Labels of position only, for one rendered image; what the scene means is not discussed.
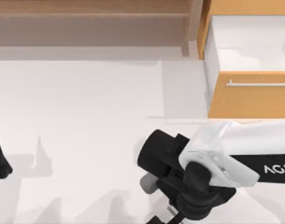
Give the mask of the pale grey rounded box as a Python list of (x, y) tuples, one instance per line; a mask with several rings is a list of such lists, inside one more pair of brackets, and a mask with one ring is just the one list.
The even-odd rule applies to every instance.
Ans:
[(158, 190), (157, 181), (156, 176), (147, 173), (140, 179), (140, 186), (146, 194), (151, 195)]

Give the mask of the pale wooden drawer front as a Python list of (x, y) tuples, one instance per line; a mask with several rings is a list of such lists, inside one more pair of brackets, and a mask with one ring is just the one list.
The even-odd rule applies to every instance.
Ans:
[(226, 86), (234, 83), (285, 83), (285, 71), (221, 71), (208, 117), (212, 119), (283, 119), (285, 87)]

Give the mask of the wooden cupboard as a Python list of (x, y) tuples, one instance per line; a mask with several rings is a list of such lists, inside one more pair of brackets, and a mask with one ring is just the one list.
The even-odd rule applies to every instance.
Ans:
[(285, 0), (204, 0), (197, 34), (200, 60), (204, 59), (208, 27), (213, 15), (285, 15)]

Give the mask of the white pulled-out drawer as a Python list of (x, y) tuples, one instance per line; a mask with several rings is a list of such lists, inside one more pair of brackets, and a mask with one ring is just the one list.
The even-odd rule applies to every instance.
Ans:
[(204, 49), (208, 110), (221, 71), (285, 71), (285, 15), (213, 16)]

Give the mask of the wooden open shelf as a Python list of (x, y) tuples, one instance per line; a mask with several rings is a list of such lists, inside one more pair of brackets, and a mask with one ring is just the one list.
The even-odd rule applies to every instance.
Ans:
[(0, 47), (178, 47), (203, 0), (0, 0)]

